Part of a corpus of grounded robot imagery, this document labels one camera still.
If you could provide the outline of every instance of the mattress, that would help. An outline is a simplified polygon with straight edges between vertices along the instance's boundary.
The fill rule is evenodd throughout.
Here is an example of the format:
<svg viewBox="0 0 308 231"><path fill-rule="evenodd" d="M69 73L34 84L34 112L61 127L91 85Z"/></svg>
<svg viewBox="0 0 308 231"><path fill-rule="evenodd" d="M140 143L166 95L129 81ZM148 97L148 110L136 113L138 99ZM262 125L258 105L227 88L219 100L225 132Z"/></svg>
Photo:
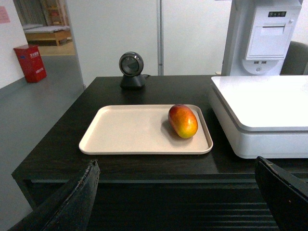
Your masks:
<svg viewBox="0 0 308 231"><path fill-rule="evenodd" d="M23 25L23 30L29 30L29 29L33 29L33 28L37 28L37 27L42 27L43 24L26 24Z"/></svg>
<svg viewBox="0 0 308 231"><path fill-rule="evenodd" d="M25 30L26 34L34 34L34 33L54 33L61 30L69 30L69 26L41 26L35 27L32 29Z"/></svg>

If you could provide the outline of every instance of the black chair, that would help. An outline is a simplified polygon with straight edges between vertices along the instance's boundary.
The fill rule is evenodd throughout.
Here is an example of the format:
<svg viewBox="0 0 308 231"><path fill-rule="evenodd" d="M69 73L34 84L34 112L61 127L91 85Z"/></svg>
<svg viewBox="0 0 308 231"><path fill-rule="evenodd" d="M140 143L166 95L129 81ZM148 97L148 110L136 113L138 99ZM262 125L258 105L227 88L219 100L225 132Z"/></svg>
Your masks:
<svg viewBox="0 0 308 231"><path fill-rule="evenodd" d="M291 41L281 75L308 75L308 45Z"/></svg>
<svg viewBox="0 0 308 231"><path fill-rule="evenodd" d="M69 180L9 231L85 231L96 196L97 161Z"/></svg>
<svg viewBox="0 0 308 231"><path fill-rule="evenodd" d="M279 229L307 231L308 184L260 156L255 178Z"/></svg>

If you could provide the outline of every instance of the mango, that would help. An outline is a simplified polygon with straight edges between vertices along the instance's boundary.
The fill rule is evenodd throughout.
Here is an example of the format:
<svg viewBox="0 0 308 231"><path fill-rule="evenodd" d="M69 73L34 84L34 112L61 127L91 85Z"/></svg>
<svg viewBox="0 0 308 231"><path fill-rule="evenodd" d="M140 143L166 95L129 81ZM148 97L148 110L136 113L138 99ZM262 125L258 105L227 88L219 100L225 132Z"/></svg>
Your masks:
<svg viewBox="0 0 308 231"><path fill-rule="evenodd" d="M198 130L198 121L192 110L183 104L173 105L168 112L168 121L182 138L194 136Z"/></svg>

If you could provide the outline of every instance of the display screen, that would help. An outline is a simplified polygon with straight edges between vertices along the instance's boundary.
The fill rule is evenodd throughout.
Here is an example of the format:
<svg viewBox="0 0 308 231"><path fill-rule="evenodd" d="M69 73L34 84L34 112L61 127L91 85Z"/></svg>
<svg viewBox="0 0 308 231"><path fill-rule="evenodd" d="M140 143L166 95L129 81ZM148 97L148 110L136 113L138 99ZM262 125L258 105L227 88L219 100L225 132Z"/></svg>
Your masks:
<svg viewBox="0 0 308 231"><path fill-rule="evenodd" d="M271 11L269 17L285 17L287 11Z"/></svg>

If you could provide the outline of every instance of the white weighing scale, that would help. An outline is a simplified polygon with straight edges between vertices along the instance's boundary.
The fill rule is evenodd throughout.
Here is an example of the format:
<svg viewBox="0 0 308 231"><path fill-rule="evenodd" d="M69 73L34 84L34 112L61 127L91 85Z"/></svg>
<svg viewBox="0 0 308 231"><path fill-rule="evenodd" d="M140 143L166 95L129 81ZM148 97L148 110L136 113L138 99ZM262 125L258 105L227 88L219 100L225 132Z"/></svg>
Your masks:
<svg viewBox="0 0 308 231"><path fill-rule="evenodd" d="M280 76L303 0L232 0L209 100L235 154L308 157L308 76Z"/></svg>
<svg viewBox="0 0 308 231"><path fill-rule="evenodd" d="M308 76L211 80L209 100L236 155L308 157Z"/></svg>

